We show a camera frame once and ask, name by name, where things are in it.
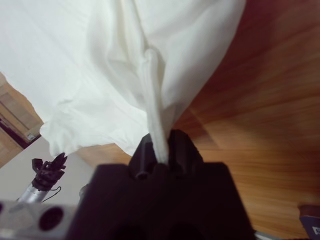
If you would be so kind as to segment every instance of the silver metal cylinder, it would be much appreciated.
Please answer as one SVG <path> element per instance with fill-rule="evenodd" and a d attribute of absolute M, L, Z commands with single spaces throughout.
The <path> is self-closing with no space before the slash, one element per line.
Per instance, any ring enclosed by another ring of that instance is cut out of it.
<path fill-rule="evenodd" d="M 30 185 L 18 199 L 18 202 L 41 203 L 48 192 L 49 191 L 39 191 L 34 186 L 32 186 L 32 183 L 30 183 Z"/>

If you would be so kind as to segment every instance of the hole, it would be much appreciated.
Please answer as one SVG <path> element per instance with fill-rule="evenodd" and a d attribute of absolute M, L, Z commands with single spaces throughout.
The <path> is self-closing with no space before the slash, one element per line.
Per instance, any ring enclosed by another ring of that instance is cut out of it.
<path fill-rule="evenodd" d="M 205 240 L 201 232 L 192 224 L 177 223 L 169 232 L 168 240 Z"/>
<path fill-rule="evenodd" d="M 54 229 L 62 220 L 64 212 L 60 207 L 53 207 L 42 214 L 39 220 L 39 227 L 43 231 Z"/>
<path fill-rule="evenodd" d="M 147 240 L 146 232 L 136 225 L 121 226 L 114 234 L 114 240 Z"/>
<path fill-rule="evenodd" d="M 147 172 L 139 172 L 136 176 L 135 176 L 138 180 L 141 180 L 141 181 L 143 181 L 143 180 L 147 180 L 148 179 L 148 177 L 149 177 L 149 173 L 147 173 Z"/>

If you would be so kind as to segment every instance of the wooden cabinet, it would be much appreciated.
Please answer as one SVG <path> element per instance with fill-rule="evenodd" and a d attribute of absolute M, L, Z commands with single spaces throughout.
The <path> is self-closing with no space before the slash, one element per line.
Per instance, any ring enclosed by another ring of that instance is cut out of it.
<path fill-rule="evenodd" d="M 41 119 L 0 73 L 0 167 L 40 136 Z"/>

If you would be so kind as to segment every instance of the white cloth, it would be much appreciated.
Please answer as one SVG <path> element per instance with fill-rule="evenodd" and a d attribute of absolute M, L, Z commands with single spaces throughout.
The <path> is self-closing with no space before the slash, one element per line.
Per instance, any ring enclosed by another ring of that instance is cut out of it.
<path fill-rule="evenodd" d="M 166 137 L 225 55 L 245 0 L 1 0 L 0 72 L 50 153 Z"/>

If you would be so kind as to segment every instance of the white wall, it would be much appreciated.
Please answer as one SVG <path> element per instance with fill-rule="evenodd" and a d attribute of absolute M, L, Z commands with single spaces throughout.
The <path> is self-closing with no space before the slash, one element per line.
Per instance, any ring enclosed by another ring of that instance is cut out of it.
<path fill-rule="evenodd" d="M 0 200 L 15 201 L 25 191 L 36 176 L 31 162 L 34 158 L 42 159 L 43 162 L 53 160 L 49 154 L 49 144 L 43 137 L 0 168 Z M 62 189 L 57 195 L 46 201 L 48 204 L 77 205 L 80 199 L 80 189 L 90 181 L 94 172 L 75 154 L 68 156 L 65 165 L 65 174 L 53 187 L 55 189 L 61 186 Z M 46 198 L 52 194 L 54 192 L 50 191 Z"/>

